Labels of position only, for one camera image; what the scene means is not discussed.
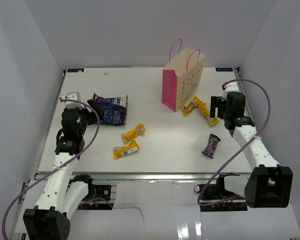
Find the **pink and cream paper bag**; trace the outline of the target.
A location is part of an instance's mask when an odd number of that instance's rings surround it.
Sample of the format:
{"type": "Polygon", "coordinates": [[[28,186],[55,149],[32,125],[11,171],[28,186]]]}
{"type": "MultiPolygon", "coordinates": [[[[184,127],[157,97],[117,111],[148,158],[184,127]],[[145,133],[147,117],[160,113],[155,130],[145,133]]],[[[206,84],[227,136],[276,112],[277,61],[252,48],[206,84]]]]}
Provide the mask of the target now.
{"type": "Polygon", "coordinates": [[[161,103],[173,112],[179,111],[197,92],[207,56],[199,48],[182,48],[182,39],[178,52],[172,55],[169,51],[169,61],[162,70],[161,103]]]}

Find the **brown M&M packet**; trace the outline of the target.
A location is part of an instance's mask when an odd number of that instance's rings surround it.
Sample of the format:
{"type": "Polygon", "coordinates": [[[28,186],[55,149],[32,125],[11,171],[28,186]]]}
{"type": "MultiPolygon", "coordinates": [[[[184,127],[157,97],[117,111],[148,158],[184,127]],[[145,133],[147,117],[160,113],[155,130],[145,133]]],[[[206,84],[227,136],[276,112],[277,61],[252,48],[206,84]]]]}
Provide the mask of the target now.
{"type": "Polygon", "coordinates": [[[217,135],[210,134],[207,146],[201,153],[204,154],[205,156],[213,159],[214,154],[215,154],[216,149],[217,149],[217,145],[220,141],[221,141],[221,139],[217,135]]]}

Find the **blue purple chips bag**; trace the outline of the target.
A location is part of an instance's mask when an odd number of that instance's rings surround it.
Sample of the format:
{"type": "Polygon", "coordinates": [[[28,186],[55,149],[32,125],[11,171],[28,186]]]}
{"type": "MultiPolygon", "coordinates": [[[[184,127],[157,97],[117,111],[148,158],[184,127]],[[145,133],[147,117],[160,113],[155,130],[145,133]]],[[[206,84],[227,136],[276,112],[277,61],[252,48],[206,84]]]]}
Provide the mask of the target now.
{"type": "Polygon", "coordinates": [[[128,95],[121,97],[104,98],[93,95],[94,102],[103,107],[104,118],[101,125],[123,126],[126,124],[128,113],[128,95]]]}

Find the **yellow M&M packet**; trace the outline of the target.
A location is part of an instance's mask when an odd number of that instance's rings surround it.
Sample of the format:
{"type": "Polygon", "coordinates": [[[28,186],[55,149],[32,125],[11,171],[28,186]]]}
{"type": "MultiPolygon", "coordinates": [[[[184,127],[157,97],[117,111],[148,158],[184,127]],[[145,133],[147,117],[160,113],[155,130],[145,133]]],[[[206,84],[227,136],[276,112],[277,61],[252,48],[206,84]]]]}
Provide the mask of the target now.
{"type": "Polygon", "coordinates": [[[202,101],[198,97],[194,96],[188,105],[182,106],[183,115],[187,117],[191,112],[199,108],[201,104],[202,101]]]}

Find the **yellow snack packet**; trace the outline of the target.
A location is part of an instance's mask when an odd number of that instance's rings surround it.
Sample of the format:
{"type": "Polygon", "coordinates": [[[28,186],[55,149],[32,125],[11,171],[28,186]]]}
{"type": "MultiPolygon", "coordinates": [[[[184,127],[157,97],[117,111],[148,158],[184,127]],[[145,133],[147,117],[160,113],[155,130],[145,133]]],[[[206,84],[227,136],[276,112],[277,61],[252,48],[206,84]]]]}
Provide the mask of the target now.
{"type": "Polygon", "coordinates": [[[219,120],[216,117],[210,116],[210,111],[208,110],[205,103],[200,104],[199,109],[210,126],[215,126],[216,124],[219,123],[219,120]]]}
{"type": "Polygon", "coordinates": [[[124,143],[128,143],[138,136],[142,135],[146,131],[146,128],[143,124],[139,124],[134,127],[132,130],[122,134],[124,143]]]}
{"type": "Polygon", "coordinates": [[[129,145],[127,146],[119,146],[113,148],[113,159],[118,160],[121,157],[127,156],[129,154],[138,152],[140,150],[140,146],[133,139],[129,145]]]}

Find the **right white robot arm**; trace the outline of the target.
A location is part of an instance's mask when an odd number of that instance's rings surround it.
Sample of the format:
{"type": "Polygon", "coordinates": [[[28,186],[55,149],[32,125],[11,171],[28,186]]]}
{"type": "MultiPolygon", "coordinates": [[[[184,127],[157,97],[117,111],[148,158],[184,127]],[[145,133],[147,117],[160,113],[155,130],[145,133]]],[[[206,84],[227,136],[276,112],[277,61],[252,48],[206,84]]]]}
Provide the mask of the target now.
{"type": "Polygon", "coordinates": [[[220,174],[216,195],[226,200],[233,194],[245,199],[250,208],[286,208],[290,201],[293,172],[281,166],[268,152],[253,120],[245,115],[245,95],[228,92],[210,98],[210,115],[224,121],[233,139],[244,148],[251,174],[220,174]]]}

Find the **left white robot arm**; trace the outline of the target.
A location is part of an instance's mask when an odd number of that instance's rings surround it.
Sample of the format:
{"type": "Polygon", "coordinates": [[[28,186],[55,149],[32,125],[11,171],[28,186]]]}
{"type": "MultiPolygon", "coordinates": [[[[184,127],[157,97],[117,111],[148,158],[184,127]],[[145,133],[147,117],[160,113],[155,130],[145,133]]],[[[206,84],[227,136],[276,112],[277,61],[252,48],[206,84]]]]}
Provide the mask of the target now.
{"type": "Polygon", "coordinates": [[[71,179],[81,154],[88,149],[84,134],[89,125],[100,124],[104,108],[93,100],[83,103],[61,98],[66,107],[61,114],[62,128],[56,136],[54,164],[39,199],[26,209],[23,222],[31,240],[66,240],[71,229],[71,217],[83,200],[95,196],[96,187],[89,175],[71,179]]]}

